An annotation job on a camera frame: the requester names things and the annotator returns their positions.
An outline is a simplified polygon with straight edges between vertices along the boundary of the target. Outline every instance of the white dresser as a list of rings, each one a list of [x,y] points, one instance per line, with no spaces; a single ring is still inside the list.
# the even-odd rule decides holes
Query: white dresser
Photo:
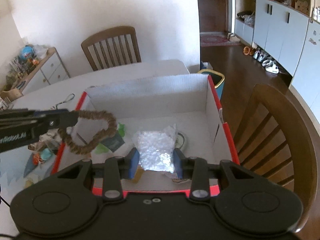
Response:
[[[26,81],[20,89],[23,95],[50,86],[70,77],[65,69],[61,58],[55,48],[48,50],[47,56],[27,77],[21,80]]]

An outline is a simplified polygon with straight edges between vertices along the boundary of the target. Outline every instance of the blue gripper pad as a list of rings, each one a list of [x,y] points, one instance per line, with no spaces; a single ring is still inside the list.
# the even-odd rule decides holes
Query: blue gripper pad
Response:
[[[181,159],[179,158],[175,150],[173,150],[173,165],[177,173],[178,179],[182,179],[183,177],[182,177]]]
[[[129,179],[134,178],[137,171],[138,164],[139,164],[139,159],[140,159],[140,153],[138,152],[138,150],[136,148],[133,148],[132,150],[135,150],[135,152],[131,158],[131,164],[128,171]]]

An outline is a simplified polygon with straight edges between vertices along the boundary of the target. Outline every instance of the white table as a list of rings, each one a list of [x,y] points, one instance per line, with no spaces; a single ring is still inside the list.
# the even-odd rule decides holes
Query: white table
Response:
[[[82,92],[90,86],[100,86],[145,77],[188,73],[188,69],[179,60],[143,62],[118,66],[90,72],[34,91],[17,99],[14,102],[14,108],[47,110],[57,103],[64,101],[69,94],[73,93],[75,94],[75,98],[68,103],[60,105],[59,108],[74,110]],[[30,154],[31,152],[27,149],[27,146],[0,154],[1,196],[9,203],[25,185],[26,179],[23,178],[23,172]],[[16,235],[18,233],[11,219],[9,208],[3,202],[0,205],[0,221],[0,233],[9,235]]]

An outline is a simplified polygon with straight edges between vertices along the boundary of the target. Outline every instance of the doormat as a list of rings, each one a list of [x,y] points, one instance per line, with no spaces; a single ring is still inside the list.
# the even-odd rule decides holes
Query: doormat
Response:
[[[201,32],[200,33],[200,46],[237,46],[241,45],[240,42],[228,41],[227,33],[225,32]]]

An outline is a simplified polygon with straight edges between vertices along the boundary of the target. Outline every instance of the white wall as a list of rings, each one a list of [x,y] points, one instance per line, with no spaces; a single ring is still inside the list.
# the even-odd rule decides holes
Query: white wall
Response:
[[[9,0],[22,38],[55,46],[71,76],[92,71],[81,49],[106,28],[136,28],[142,61],[200,62],[197,0]]]
[[[10,70],[8,61],[23,47],[22,39],[9,10],[8,0],[0,0],[0,90]]]

